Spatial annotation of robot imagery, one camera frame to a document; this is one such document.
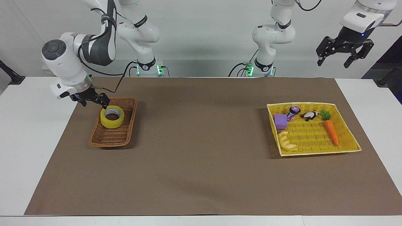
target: yellow tape roll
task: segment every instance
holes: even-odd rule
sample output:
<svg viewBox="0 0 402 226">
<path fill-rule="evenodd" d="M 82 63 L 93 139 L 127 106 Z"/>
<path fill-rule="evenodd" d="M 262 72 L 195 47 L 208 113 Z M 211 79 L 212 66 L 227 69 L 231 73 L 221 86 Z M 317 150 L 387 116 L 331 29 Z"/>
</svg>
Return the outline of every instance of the yellow tape roll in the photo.
<svg viewBox="0 0 402 226">
<path fill-rule="evenodd" d="M 115 114 L 119 118 L 116 120 L 109 120 L 106 118 L 106 115 Z M 120 127 L 124 121 L 124 111 L 118 106 L 109 105 L 106 110 L 102 109 L 100 111 L 100 123 L 109 129 L 115 129 Z"/>
</svg>

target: toy carrot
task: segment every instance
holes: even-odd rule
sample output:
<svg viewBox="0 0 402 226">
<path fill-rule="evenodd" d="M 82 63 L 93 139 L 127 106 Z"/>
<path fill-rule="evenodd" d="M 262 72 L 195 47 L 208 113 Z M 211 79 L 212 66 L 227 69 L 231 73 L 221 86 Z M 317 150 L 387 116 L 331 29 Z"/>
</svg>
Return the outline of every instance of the toy carrot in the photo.
<svg viewBox="0 0 402 226">
<path fill-rule="evenodd" d="M 328 111 L 322 110 L 321 118 L 324 120 L 324 126 L 325 126 L 326 130 L 328 131 L 329 136 L 332 139 L 332 142 L 334 142 L 334 145 L 336 147 L 338 147 L 339 146 L 339 138 L 338 138 L 338 134 L 336 133 L 336 130 L 335 130 L 334 122 L 332 120 L 330 120 L 331 115 L 329 114 Z"/>
</svg>

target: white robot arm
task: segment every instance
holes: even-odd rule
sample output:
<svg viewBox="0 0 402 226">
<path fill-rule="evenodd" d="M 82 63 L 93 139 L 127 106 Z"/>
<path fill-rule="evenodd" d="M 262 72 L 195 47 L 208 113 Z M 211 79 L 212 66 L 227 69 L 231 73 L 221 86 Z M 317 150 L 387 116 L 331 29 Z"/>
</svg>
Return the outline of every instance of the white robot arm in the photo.
<svg viewBox="0 0 402 226">
<path fill-rule="evenodd" d="M 119 23 L 117 33 L 134 49 L 137 56 L 137 75 L 159 76 L 163 73 L 162 61 L 158 60 L 150 43 L 160 38 L 159 29 L 148 21 L 140 0 L 119 0 L 127 22 Z"/>
<path fill-rule="evenodd" d="M 364 59 L 374 43 L 367 39 L 374 29 L 381 26 L 398 0 L 357 0 L 349 12 L 342 18 L 343 26 L 338 37 L 325 37 L 316 49 L 318 66 L 325 58 L 335 53 L 350 53 L 344 63 L 348 68 L 353 61 Z"/>
<path fill-rule="evenodd" d="M 117 11 L 114 0 L 83 0 L 91 9 L 101 14 L 101 33 L 87 35 L 64 33 L 59 39 L 51 40 L 42 48 L 42 57 L 59 79 L 51 85 L 51 90 L 58 98 L 70 96 L 86 106 L 92 101 L 104 108 L 109 104 L 105 93 L 97 94 L 92 81 L 81 64 L 81 56 L 89 63 L 107 66 L 116 56 L 116 19 Z M 147 16 L 139 7 L 138 0 L 119 0 L 127 20 L 119 24 L 119 34 L 130 43 L 137 54 L 138 64 L 144 74 L 163 73 L 162 65 L 153 55 L 149 43 L 157 42 L 159 30 L 147 22 Z"/>
<path fill-rule="evenodd" d="M 42 57 L 54 74 L 59 77 L 51 90 L 58 98 L 70 96 L 73 101 L 86 106 L 92 101 L 106 107 L 109 98 L 97 94 L 92 81 L 83 68 L 78 55 L 82 54 L 87 62 L 106 66 L 116 56 L 116 5 L 113 0 L 84 0 L 91 10 L 102 15 L 101 34 L 87 35 L 64 33 L 60 39 L 50 40 L 42 48 Z"/>
<path fill-rule="evenodd" d="M 250 76 L 267 76 L 272 70 L 276 50 L 272 44 L 286 44 L 293 41 L 296 35 L 291 25 L 291 16 L 295 0 L 274 0 L 271 17 L 275 25 L 261 25 L 254 28 L 252 38 L 259 47 L 258 55 L 252 61 L 254 68 Z"/>
</svg>

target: yellow woven basket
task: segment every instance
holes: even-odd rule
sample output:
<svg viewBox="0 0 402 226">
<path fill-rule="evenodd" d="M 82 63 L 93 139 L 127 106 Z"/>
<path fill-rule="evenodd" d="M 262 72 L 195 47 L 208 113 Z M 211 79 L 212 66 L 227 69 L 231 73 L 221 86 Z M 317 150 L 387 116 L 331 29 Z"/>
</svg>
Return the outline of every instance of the yellow woven basket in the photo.
<svg viewBox="0 0 402 226">
<path fill-rule="evenodd" d="M 294 121 L 288 122 L 288 126 L 286 128 L 286 131 L 289 132 L 287 135 L 289 141 L 299 146 L 299 150 L 295 152 L 290 152 L 282 149 L 279 145 L 278 139 L 278 133 L 281 132 L 281 130 L 276 129 L 273 116 L 275 114 L 287 114 L 289 108 L 292 105 L 297 105 L 300 108 L 300 114 L 304 114 L 310 111 L 320 112 L 323 109 L 329 111 L 329 113 L 331 114 L 331 120 L 334 122 L 335 129 L 339 137 L 339 146 L 334 146 L 327 130 L 325 129 L 324 121 L 321 119 L 320 116 L 317 116 L 307 122 L 305 121 L 305 119 L 301 118 L 299 114 L 296 116 Z M 271 122 L 272 133 L 274 135 L 281 156 L 333 154 L 361 151 L 361 147 L 349 130 L 335 104 L 295 102 L 267 104 L 267 108 L 269 112 L 269 121 Z"/>
</svg>

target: brown wicker basket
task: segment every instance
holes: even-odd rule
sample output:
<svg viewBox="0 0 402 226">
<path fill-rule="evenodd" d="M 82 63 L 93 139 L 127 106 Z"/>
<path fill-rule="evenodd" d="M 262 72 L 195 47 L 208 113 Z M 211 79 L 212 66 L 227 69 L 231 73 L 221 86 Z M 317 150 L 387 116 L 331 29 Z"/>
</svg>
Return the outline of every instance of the brown wicker basket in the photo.
<svg viewBox="0 0 402 226">
<path fill-rule="evenodd" d="M 110 98 L 109 105 L 116 105 L 123 109 L 123 124 L 116 129 L 104 127 L 101 124 L 101 107 L 91 137 L 89 138 L 89 144 L 92 146 L 100 148 L 121 147 L 130 142 L 135 112 L 137 110 L 137 100 L 135 98 Z"/>
</svg>

